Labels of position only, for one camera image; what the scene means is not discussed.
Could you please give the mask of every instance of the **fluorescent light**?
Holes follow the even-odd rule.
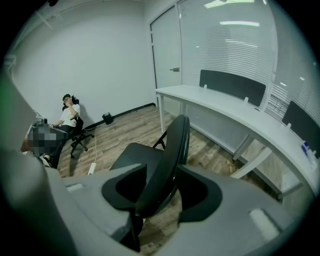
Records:
[[[221,25],[248,25],[259,27],[260,23],[252,21],[220,21]]]
[[[251,47],[258,48],[258,46],[257,46],[257,45],[250,44],[250,43],[246,43],[246,42],[233,41],[233,40],[230,40],[230,39],[226,39],[225,41],[226,41],[226,42],[229,42],[229,43],[240,44],[240,45],[245,45],[245,46],[251,46]]]
[[[216,6],[223,6],[225,4],[232,4],[232,3],[254,3],[255,0],[226,0],[226,2],[222,2],[220,0],[215,0],[213,2],[206,3],[204,5],[205,8],[212,8]]]

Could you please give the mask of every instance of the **door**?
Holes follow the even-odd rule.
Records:
[[[175,7],[157,18],[150,28],[156,87],[181,85],[181,38]],[[164,110],[178,116],[180,103],[165,97]]]

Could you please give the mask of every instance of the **seated person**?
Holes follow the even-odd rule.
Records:
[[[61,131],[64,131],[70,134],[70,132],[77,125],[76,120],[70,120],[70,119],[80,116],[80,106],[78,104],[73,104],[70,94],[64,95],[62,100],[63,100],[63,104],[67,106],[67,108],[63,110],[60,120],[52,124],[51,126],[53,128],[59,129]],[[51,165],[52,168],[56,169],[58,167],[61,151],[68,139],[69,138],[64,140],[62,144],[59,147],[57,147],[57,149],[53,153],[42,156],[41,157],[42,161],[44,163],[47,162],[48,164]]]

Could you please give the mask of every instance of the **black baseboard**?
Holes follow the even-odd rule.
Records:
[[[137,111],[137,110],[141,110],[141,109],[144,109],[144,108],[147,108],[147,107],[150,107],[150,106],[156,106],[156,104],[155,104],[155,103],[149,103],[149,104],[147,104],[147,105],[138,106],[138,107],[136,107],[136,108],[134,108],[134,109],[130,109],[130,110],[125,111],[125,112],[122,112],[122,113],[120,113],[120,114],[111,115],[111,116],[112,116],[113,119],[116,119],[116,118],[121,117],[121,116],[123,116],[123,115],[129,114],[129,113],[131,113],[131,112],[134,112],[134,111]],[[89,126],[86,127],[85,129],[86,129],[86,130],[88,130],[88,129],[93,129],[93,128],[99,126],[99,125],[102,125],[104,122],[105,122],[105,120],[102,119],[102,120],[99,121],[99,122],[95,122],[95,123],[89,125]]]

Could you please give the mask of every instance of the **white t-shirt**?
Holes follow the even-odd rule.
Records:
[[[80,106],[78,104],[72,105],[72,108],[74,111],[78,112],[78,116],[80,117]],[[76,127],[77,121],[76,120],[70,120],[74,116],[71,114],[70,109],[67,107],[62,112],[62,115],[60,117],[60,120],[62,120],[61,126],[72,126]]]

